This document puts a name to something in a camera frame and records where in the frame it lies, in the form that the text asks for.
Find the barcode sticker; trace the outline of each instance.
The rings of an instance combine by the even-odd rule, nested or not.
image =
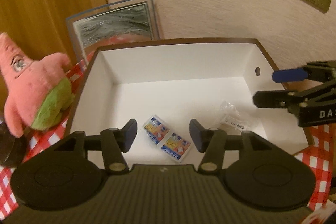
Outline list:
[[[228,124],[232,127],[237,128],[239,131],[244,131],[246,130],[246,124],[240,120],[237,120],[235,118],[226,116],[222,119],[222,123]]]

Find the open cardboard box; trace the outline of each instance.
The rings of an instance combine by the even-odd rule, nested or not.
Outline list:
[[[127,164],[173,164],[151,143],[142,125],[158,115],[179,135],[191,140],[189,121],[214,127],[223,100],[258,118],[254,130],[263,138],[295,154],[310,142],[287,109],[258,109],[252,96],[258,90],[283,90],[272,81],[276,65],[257,39],[183,38],[109,45],[97,49],[85,73],[69,116],[66,134],[85,131],[98,135],[122,128],[135,118],[138,134]],[[238,159],[227,151],[224,167]],[[194,147],[184,164],[197,168],[203,155]],[[104,167],[100,151],[89,160]]]

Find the pink plush toy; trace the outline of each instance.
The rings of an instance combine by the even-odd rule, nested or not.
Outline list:
[[[12,135],[22,136],[24,126],[45,130],[60,122],[73,101],[71,82],[62,69],[69,63],[63,53],[31,60],[7,33],[0,34],[0,71],[8,88],[4,116]]]

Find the checkered tablecloth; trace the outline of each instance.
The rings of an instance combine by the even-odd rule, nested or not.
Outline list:
[[[80,81],[82,80],[82,71],[80,66],[76,65],[67,73],[72,82],[73,93],[76,92]],[[63,138],[65,126],[68,120],[68,113],[64,113],[62,122],[41,134],[38,131],[31,131],[27,138],[29,142],[28,152],[24,161],[47,149],[50,145],[55,144]],[[333,125],[324,125],[310,128],[314,138],[315,145],[308,147],[302,153],[296,155],[296,158],[310,166],[316,175],[316,188],[310,199],[309,207],[316,210],[327,201],[330,181],[333,167]],[[10,186],[11,175],[14,168],[0,167],[0,219],[4,219],[9,213],[18,207],[15,197]]]

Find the round hole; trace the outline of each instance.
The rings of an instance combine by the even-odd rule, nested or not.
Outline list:
[[[259,67],[255,68],[255,75],[257,75],[257,76],[260,75],[260,68]]]

